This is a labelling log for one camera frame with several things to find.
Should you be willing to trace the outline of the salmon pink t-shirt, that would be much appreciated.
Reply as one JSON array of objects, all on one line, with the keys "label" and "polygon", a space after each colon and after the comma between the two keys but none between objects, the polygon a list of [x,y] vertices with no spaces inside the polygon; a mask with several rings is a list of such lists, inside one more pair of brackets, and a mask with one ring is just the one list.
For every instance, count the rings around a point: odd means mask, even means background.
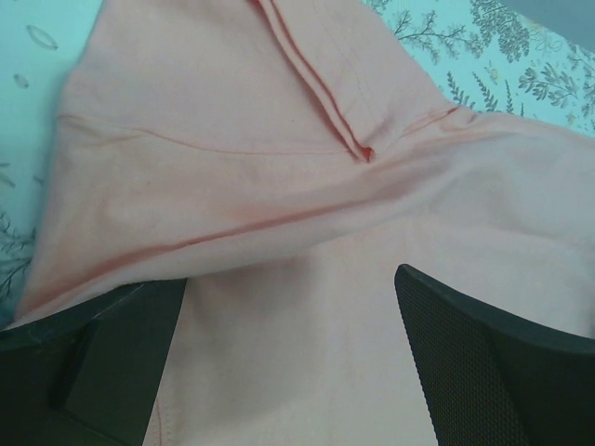
[{"label": "salmon pink t-shirt", "polygon": [[107,1],[15,324],[183,278],[152,445],[429,445],[410,264],[577,335],[594,141],[446,99],[358,1]]}]

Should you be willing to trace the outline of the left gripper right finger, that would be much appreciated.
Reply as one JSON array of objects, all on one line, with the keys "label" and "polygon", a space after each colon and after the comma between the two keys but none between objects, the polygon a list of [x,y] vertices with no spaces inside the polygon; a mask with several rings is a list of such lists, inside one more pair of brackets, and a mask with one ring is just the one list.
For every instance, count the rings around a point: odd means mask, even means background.
[{"label": "left gripper right finger", "polygon": [[594,341],[464,295],[409,265],[394,286],[441,445],[591,445]]}]

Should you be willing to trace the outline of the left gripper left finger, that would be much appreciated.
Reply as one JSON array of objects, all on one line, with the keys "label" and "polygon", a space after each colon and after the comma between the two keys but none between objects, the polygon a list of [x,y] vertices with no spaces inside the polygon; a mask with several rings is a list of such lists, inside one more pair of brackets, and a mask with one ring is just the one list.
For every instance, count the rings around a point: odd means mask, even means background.
[{"label": "left gripper left finger", "polygon": [[2,444],[142,444],[185,285],[123,286],[3,331]]}]

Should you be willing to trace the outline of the floral patterned table mat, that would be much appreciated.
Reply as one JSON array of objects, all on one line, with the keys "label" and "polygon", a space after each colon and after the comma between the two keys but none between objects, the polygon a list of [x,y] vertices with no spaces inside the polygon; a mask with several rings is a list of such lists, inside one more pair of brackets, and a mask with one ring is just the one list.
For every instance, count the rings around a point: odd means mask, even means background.
[{"label": "floral patterned table mat", "polygon": [[[407,51],[454,102],[594,132],[594,54],[514,1],[374,1]],[[1,5],[1,323],[30,266],[45,193],[52,115],[98,1]]]}]

